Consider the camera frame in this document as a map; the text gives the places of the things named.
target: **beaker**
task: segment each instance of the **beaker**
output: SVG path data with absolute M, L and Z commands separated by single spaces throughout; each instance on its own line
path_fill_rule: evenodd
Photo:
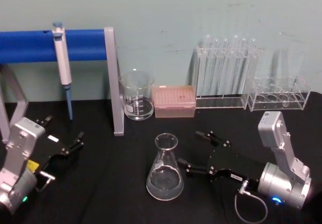
M 155 138 L 158 152 L 147 177 L 146 188 L 157 200 L 173 200 L 183 190 L 184 183 L 173 152 L 177 144 L 178 139 L 170 133 L 162 133 Z
M 153 114 L 152 86 L 154 79 L 144 71 L 132 70 L 119 77 L 122 86 L 125 115 L 132 120 L 144 120 Z

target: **metal stand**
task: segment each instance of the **metal stand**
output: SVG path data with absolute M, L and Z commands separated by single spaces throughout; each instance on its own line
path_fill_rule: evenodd
M 124 135 L 124 109 L 121 103 L 122 95 L 119 88 L 119 65 L 113 27 L 104 28 L 107 68 L 109 74 L 114 135 Z
M 5 80 L 5 83 L 8 84 L 17 99 L 17 106 L 9 122 L 4 96 L 0 90 L 0 132 L 3 143 L 7 144 L 9 141 L 11 127 L 25 115 L 29 102 L 21 89 L 16 75 L 7 64 L 0 65 L 0 73 Z

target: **black table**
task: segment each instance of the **black table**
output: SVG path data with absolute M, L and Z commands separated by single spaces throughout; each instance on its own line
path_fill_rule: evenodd
M 182 171 L 185 187 L 177 199 L 162 202 L 147 193 L 145 181 L 156 155 L 154 138 L 162 132 L 177 136 L 177 158 L 195 164 L 205 165 L 212 151 L 211 146 L 196 140 L 196 130 L 213 130 L 229 139 L 239 154 L 275 163 L 257 131 L 263 111 L 197 110 L 193 119 L 151 117 L 139 122 L 125 118 L 122 137 L 113 135 L 110 101 L 74 101 L 73 112 L 71 124 L 65 102 L 30 104 L 26 117 L 35 120 L 53 115 L 48 132 L 69 143 L 82 130 L 85 147 L 77 161 L 64 161 L 63 165 L 70 166 L 64 173 L 60 168 L 53 170 L 57 180 L 41 194 L 33 193 L 13 223 L 242 223 L 233 209 L 239 185 L 231 180 L 219 180 L 213 188 L 205 176 L 187 178 Z M 322 181 L 322 95 L 311 93 L 304 111 L 286 110 L 283 116 L 295 155 L 311 168 L 312 178 Z M 269 215 L 264 223 L 310 223 L 297 210 L 267 204 Z M 251 220 L 263 215 L 253 200 L 241 200 L 240 211 Z

